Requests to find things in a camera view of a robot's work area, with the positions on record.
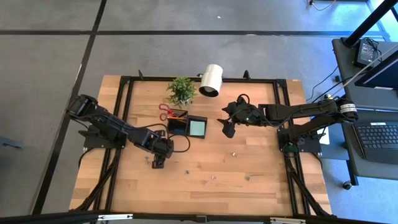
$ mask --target potted plant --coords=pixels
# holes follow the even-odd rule
[[[178,106],[188,106],[192,103],[193,96],[195,93],[195,86],[193,81],[188,77],[178,77],[172,83],[169,84],[167,90],[171,90],[173,95],[170,95],[169,102],[173,105]]]

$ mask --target black desk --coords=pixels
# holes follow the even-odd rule
[[[332,44],[342,79],[352,77],[358,73],[360,68],[352,64],[355,49],[345,47],[340,39],[332,40]],[[385,52],[396,44],[395,42],[380,42],[379,49],[381,52]],[[345,87],[345,92],[346,97],[355,102],[358,108],[388,108],[390,110],[398,110],[398,96],[395,91],[375,90],[372,88],[355,86],[354,82],[351,82]],[[358,115],[360,119],[373,121],[398,119],[398,113],[358,111]],[[370,162],[363,159],[361,148],[354,134],[352,125],[344,124],[343,132],[349,154],[347,166],[353,185],[358,184],[356,176],[398,180],[398,165]]]

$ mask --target scissors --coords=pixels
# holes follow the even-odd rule
[[[167,118],[168,118],[168,119],[185,120],[185,118],[178,118],[178,117],[174,114],[173,110],[171,110],[170,107],[169,107],[167,104],[165,104],[165,103],[161,103],[161,104],[159,105],[159,109],[160,109],[161,111],[166,111],[165,113],[161,113],[161,114],[159,115],[159,118],[160,118],[161,121],[165,121],[165,120],[167,120]]]

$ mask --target wooden table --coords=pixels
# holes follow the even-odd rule
[[[120,76],[116,75],[103,78],[98,101],[109,111],[114,108],[119,80]],[[167,85],[168,82],[135,81],[127,121],[134,126],[159,123],[158,104],[168,103],[167,97],[170,95],[166,91]],[[302,82],[287,80],[287,85],[291,105],[305,103]],[[174,153],[166,160],[164,169],[151,169],[153,155],[128,142],[121,154],[111,210],[132,213],[291,215],[286,170],[277,143],[276,128],[237,125],[234,138],[229,139],[221,132],[222,124],[216,120],[228,117],[221,109],[235,101],[241,93],[248,94],[253,105],[275,103],[271,84],[224,83],[216,98],[208,98],[198,92],[189,107],[189,113],[208,118],[206,138],[190,138],[190,150]],[[302,118],[296,119],[295,123],[307,121],[308,118]],[[174,141],[175,150],[187,147],[184,137],[176,136]],[[79,206],[96,185],[103,154],[104,149],[94,149],[82,160],[70,208]],[[306,186],[323,209],[331,212],[319,161],[312,154],[300,155]],[[295,191],[299,209],[302,210],[297,186]],[[104,195],[100,208],[104,207]]]

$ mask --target floor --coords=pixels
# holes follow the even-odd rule
[[[98,29],[353,31],[370,14],[369,7],[380,2],[342,1],[316,11],[307,0],[112,0]],[[100,3],[2,0],[0,30],[92,30]],[[327,4],[317,2],[318,7]],[[390,39],[398,41],[391,12],[381,22]],[[105,74],[137,75],[140,69],[147,76],[192,77],[217,63],[226,77],[241,77],[248,69],[254,78],[301,79],[309,97],[336,67],[333,38],[339,35],[101,35],[93,43],[79,93],[96,96]],[[23,149],[0,150],[0,217],[30,212],[88,42],[87,35],[0,35],[0,136],[24,143]],[[315,95],[332,84],[327,80]],[[68,209],[83,144],[79,129],[70,123],[45,213]],[[359,178],[360,185],[346,191],[341,188],[348,180],[345,162],[324,160],[323,167],[335,215],[398,222],[397,181]]]

